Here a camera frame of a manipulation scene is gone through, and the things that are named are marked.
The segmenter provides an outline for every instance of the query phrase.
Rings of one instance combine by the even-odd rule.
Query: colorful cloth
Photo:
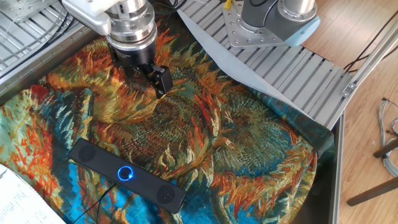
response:
[[[333,152],[331,132],[230,79],[179,19],[169,24],[156,45],[174,81],[163,98],[139,74],[128,80],[106,41],[94,40],[0,106],[0,163],[67,223],[112,185],[68,160],[78,138],[187,191],[173,215],[117,186],[99,223],[290,222],[313,182],[316,151]],[[96,207],[78,223],[95,218]]]

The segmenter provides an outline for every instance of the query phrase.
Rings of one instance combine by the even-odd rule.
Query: blue led ring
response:
[[[127,169],[130,170],[130,174],[129,174],[129,176],[128,176],[126,179],[123,179],[123,178],[120,176],[120,171],[121,171],[123,168],[127,168]],[[120,167],[120,169],[118,170],[118,177],[119,177],[119,179],[120,179],[121,181],[127,181],[127,180],[130,180],[130,179],[133,178],[133,173],[134,173],[134,172],[132,171],[132,168],[129,167],[129,166]]]

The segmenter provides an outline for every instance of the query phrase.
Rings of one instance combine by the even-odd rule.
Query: wire rack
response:
[[[0,11],[0,78],[60,35],[73,19],[72,16],[66,16],[67,11],[59,2],[21,23],[13,23],[10,17]]]

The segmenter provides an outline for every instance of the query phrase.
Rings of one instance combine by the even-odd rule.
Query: cable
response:
[[[176,6],[177,4],[178,4],[178,0],[175,0],[172,7],[175,8],[175,6]],[[159,30],[162,26],[164,26],[164,24],[166,24],[166,22],[168,21],[168,19],[170,19],[171,15],[172,15],[172,14],[169,14],[169,15],[167,16],[167,18],[159,25],[159,27],[157,28],[158,30]]]
[[[382,99],[382,102],[379,106],[379,125],[380,125],[380,140],[381,140],[381,147],[386,146],[387,144],[389,144],[391,141],[395,140],[395,138],[388,140],[388,142],[386,142],[386,138],[384,136],[384,125],[383,125],[383,117],[384,117],[384,112],[386,110],[386,105],[388,104],[388,102],[392,103],[394,106],[396,106],[398,108],[398,105],[386,98]],[[391,126],[393,126],[394,122],[398,121],[398,118],[396,118],[395,120],[393,120],[393,122],[391,123]],[[390,159],[390,152],[388,152],[384,157],[383,157],[383,164],[384,167],[388,170],[388,172],[393,175],[394,177],[398,177],[398,167],[391,161]]]
[[[28,56],[25,60],[21,61],[18,65],[14,66],[14,68],[13,68],[12,70],[9,70],[9,71],[8,71],[6,74],[4,74],[4,75],[7,75],[8,73],[12,72],[15,68],[19,67],[20,65],[22,65],[23,63],[25,63],[26,61],[28,61],[29,59],[31,59],[32,57],[36,56],[36,55],[37,55],[39,52],[41,52],[43,49],[45,49],[45,48],[48,47],[50,44],[52,44],[53,42],[55,42],[56,40],[58,40],[59,38],[61,38],[61,36],[65,35],[65,33],[66,33],[66,32],[69,30],[69,28],[72,26],[73,21],[75,20],[75,18],[73,18],[73,19],[70,21],[68,27],[67,27],[60,35],[58,35],[58,36],[55,37],[55,34],[58,33],[58,32],[62,29],[63,25],[64,25],[64,24],[66,23],[66,21],[68,20],[68,16],[69,16],[69,12],[67,12],[65,18],[63,19],[63,21],[62,21],[61,25],[58,27],[58,29],[55,31],[54,35],[53,35],[51,38],[47,39],[47,41],[44,42],[43,45],[42,45],[38,50],[36,50],[32,55]]]
[[[167,8],[171,8],[171,9],[174,9],[174,8],[175,8],[175,6],[168,6],[168,5],[166,5],[166,4],[162,4],[162,3],[159,3],[159,2],[151,2],[151,4],[158,4],[158,5],[160,5],[160,6],[167,7]]]
[[[267,0],[263,0],[263,2],[260,2],[260,3],[258,3],[258,4],[253,4],[253,1],[252,1],[252,0],[250,0],[249,2],[250,2],[250,5],[251,5],[251,6],[253,6],[253,7],[258,7],[258,6],[262,6],[264,3],[266,3]]]
[[[376,34],[376,36],[374,36],[374,38],[373,38],[373,40],[372,41],[370,41],[370,43],[365,47],[365,49],[361,52],[361,54],[353,61],[353,62],[351,62],[351,63],[349,63],[349,64],[347,64],[346,66],[345,66],[345,68],[344,69],[346,69],[347,67],[347,69],[346,69],[346,72],[348,72],[352,67],[353,67],[353,65],[356,63],[356,62],[358,62],[358,61],[360,61],[360,58],[361,58],[361,56],[366,52],[366,50],[373,44],[373,42],[377,39],[377,37],[381,34],[381,32],[384,30],[384,28],[386,28],[386,26],[391,22],[391,20],[393,19],[393,18],[395,18],[395,16],[398,14],[398,10],[396,11],[396,13],[394,13],[394,15],[392,15],[391,17],[390,17],[390,19],[383,25],[383,27],[379,30],[379,32]]]
[[[99,200],[96,201],[96,202],[94,203],[94,205],[92,205],[92,206],[91,206],[90,208],[88,208],[85,212],[83,212],[83,214],[81,214],[75,221],[73,221],[72,224],[76,223],[77,220],[79,220],[79,218],[81,218],[84,214],[86,214],[88,211],[90,211],[90,209],[92,209],[98,202],[101,203],[102,198],[104,198],[104,197],[112,190],[112,188],[113,188],[114,186],[116,186],[116,184],[113,184],[110,188],[108,188],[108,189],[102,194],[101,198],[99,198]],[[98,212],[99,212],[99,211],[100,211],[100,205],[98,205],[97,219],[96,219],[97,221],[98,221]]]
[[[183,0],[183,1],[181,2],[180,5],[178,5],[177,7],[175,7],[173,10],[171,10],[171,11],[169,11],[169,12],[155,12],[155,14],[158,14],[158,15],[169,15],[169,14],[171,14],[171,13],[175,13],[175,12],[177,12],[185,3],[187,3],[187,1],[188,1],[188,0]]]
[[[398,123],[398,118],[394,119],[394,120],[391,122],[391,130],[396,134],[396,136],[398,136],[398,132],[397,132],[396,129],[395,129],[395,126],[396,126],[397,123]]]
[[[398,49],[398,45],[396,47],[394,47],[390,52],[388,52],[381,60],[384,60],[386,57],[390,56],[390,54],[394,53],[394,51],[396,51],[397,49]],[[366,59],[367,57],[369,57],[369,55],[361,57],[360,59],[358,59],[358,61]],[[356,71],[358,71],[358,69],[351,70],[348,72],[356,72]]]
[[[23,3],[23,5],[22,5],[21,9],[19,10],[17,16],[15,17],[15,19],[12,21],[12,23],[10,24],[10,26],[8,27],[8,29],[6,30],[6,32],[5,32],[5,33],[3,34],[3,36],[1,37],[0,43],[1,43],[2,40],[5,38],[5,36],[8,34],[8,32],[10,31],[12,25],[14,25],[15,21],[17,21],[17,19],[18,19],[19,15],[21,14],[22,10],[24,10],[24,6],[25,6],[25,3],[26,3],[26,2],[27,2],[27,0],[24,1],[24,3]]]

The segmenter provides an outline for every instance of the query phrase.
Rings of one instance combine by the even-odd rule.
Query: black speaker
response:
[[[76,142],[68,156],[172,213],[185,200],[186,191],[84,139]]]

